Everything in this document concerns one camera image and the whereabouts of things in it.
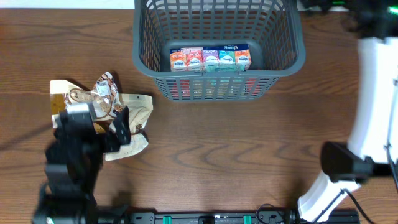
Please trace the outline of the clear cookie snack bag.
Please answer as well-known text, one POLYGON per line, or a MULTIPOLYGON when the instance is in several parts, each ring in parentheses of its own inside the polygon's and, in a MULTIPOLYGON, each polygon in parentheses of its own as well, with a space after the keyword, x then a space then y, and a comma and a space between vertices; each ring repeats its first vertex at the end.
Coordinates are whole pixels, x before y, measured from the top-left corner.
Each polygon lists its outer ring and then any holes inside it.
POLYGON ((125 107, 114 77, 109 72, 103 73, 90 91, 77 87, 69 89, 65 104, 69 106, 75 103, 91 103, 97 121, 114 119, 125 107))

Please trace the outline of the white teal small packet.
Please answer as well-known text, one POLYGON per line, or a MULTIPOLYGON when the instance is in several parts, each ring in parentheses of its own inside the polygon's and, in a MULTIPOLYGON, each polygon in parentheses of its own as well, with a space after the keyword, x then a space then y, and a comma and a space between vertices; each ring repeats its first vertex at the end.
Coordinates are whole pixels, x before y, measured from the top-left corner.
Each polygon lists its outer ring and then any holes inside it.
POLYGON ((238 78, 240 70, 234 65, 211 67, 205 72, 206 97, 216 99, 233 98, 242 94, 245 89, 243 78, 238 78))

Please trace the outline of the orange pasta bag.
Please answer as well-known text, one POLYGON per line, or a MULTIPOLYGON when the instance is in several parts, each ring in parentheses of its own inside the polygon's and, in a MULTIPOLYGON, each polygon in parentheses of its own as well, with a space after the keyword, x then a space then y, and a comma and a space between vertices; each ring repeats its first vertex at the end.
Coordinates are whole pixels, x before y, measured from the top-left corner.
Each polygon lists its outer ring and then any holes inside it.
POLYGON ((267 80, 202 78, 168 82, 173 100, 240 100, 259 95, 267 80))

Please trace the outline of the multicolour tissue pack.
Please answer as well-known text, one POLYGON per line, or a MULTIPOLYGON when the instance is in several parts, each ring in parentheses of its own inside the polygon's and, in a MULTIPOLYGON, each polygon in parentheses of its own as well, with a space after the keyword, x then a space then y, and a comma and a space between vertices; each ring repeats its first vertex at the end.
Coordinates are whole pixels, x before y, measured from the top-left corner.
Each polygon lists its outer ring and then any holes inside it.
POLYGON ((252 64, 248 44, 213 47, 182 47, 170 50, 170 68, 173 72, 206 72, 211 67, 234 65, 240 72, 252 64))

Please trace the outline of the beige pantry snack pouch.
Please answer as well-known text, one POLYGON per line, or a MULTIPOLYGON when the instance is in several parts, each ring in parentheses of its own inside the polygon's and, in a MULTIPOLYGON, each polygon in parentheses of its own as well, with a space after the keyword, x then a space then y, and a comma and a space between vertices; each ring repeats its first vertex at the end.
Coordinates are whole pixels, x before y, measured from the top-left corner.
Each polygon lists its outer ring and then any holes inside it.
POLYGON ((95 103, 99 99, 99 94, 95 89, 85 90, 67 80, 51 80, 50 109, 53 128, 57 128, 56 119, 59 117, 59 112, 65 111, 68 105, 85 102, 95 103))

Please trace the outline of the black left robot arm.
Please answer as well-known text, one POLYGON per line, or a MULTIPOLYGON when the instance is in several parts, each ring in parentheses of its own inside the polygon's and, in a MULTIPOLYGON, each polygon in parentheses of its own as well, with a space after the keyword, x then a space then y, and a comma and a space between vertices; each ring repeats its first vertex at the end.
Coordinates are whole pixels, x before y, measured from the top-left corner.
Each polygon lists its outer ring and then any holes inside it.
POLYGON ((39 204, 32 223, 129 223, 127 208, 98 208, 93 192, 106 152, 129 144, 129 110, 114 119, 115 131, 98 134, 90 112, 62 112, 47 148, 39 204))

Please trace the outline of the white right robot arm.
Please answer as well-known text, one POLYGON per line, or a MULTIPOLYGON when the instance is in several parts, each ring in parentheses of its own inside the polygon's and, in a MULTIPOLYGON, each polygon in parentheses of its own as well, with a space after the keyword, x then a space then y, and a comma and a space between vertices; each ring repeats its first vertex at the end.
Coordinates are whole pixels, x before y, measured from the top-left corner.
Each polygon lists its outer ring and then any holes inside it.
POLYGON ((352 191, 376 175, 397 176, 396 1, 136 1, 132 59, 175 102, 260 98, 305 62, 299 6, 341 6, 356 22, 359 95, 351 136, 326 142, 322 170, 292 217, 330 219, 352 191))

